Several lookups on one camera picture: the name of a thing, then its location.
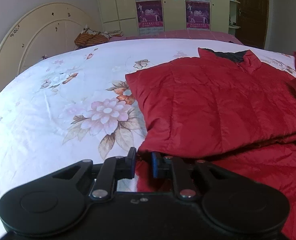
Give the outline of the red puffer jacket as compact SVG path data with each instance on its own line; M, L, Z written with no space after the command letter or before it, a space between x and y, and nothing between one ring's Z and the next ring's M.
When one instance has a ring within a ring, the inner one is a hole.
M136 167L140 192L164 189L147 154L209 157L214 164L281 191L290 202L283 233L296 239L296 75L250 50L199 49L125 76L147 136Z

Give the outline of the white floral bed quilt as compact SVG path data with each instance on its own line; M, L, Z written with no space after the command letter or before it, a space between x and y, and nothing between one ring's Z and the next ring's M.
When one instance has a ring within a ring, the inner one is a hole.
M39 61L0 92L0 197L18 185L82 159L95 163L125 155L146 135L125 75L182 57L198 48L239 52L246 46L214 40L143 39L106 43ZM106 134L92 121L93 102L114 102L130 118L121 143L100 153ZM0 237L5 230L0 221Z

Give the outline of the orange brown folded cloth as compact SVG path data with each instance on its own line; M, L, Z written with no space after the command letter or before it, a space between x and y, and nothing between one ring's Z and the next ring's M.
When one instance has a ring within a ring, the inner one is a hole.
M123 32L120 30L113 31L96 31L92 30L87 25L78 34L74 40L74 44L78 49L96 46L112 41L114 38L123 37Z

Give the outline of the pink checked bed sheet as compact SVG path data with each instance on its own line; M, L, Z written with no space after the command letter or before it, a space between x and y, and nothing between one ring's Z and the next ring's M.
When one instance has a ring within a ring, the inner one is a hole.
M173 30L164 31L155 35L144 35L144 36L130 36L130 37L111 37L109 42L114 41L124 41L124 40L138 40L147 38L179 38L179 39L190 39L190 40L215 40L234 44L243 45L235 36L219 31L209 31L209 30Z

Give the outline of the cream wooden headboard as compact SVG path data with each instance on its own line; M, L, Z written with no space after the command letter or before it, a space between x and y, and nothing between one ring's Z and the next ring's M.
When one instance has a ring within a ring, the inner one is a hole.
M0 43L0 92L39 61L74 50L85 27L101 29L95 18L69 3L44 4L22 16Z

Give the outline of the cream open shelf unit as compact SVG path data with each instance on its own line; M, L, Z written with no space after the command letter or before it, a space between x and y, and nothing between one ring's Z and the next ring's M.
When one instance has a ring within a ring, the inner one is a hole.
M237 9L240 2L238 0L229 0L229 27L228 33L235 36L236 30L240 29L237 24Z

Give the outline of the lower left purple poster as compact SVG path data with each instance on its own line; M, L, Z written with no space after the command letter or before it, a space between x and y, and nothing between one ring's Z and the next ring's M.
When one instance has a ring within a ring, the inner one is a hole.
M136 2L140 36L157 35L164 31L161 0Z

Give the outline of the lower right purple poster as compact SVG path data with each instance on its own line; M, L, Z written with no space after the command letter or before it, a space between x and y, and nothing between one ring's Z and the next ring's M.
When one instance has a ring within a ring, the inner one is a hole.
M188 29L210 29L210 3L186 1Z

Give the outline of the cream wardrobe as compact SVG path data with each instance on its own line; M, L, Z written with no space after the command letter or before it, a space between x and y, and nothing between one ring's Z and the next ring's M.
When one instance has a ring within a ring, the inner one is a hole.
M188 29L186 0L161 1L163 6L164 31ZM229 0L210 0L209 3L209 30L227 33L229 25ZM126 37L140 36L135 0L98 0L98 4L105 31L120 30Z

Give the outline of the dark brown wooden door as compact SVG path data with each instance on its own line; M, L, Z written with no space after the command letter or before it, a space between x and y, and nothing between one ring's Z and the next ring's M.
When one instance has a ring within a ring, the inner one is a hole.
M235 36L244 45L264 48L269 14L269 0L238 0Z

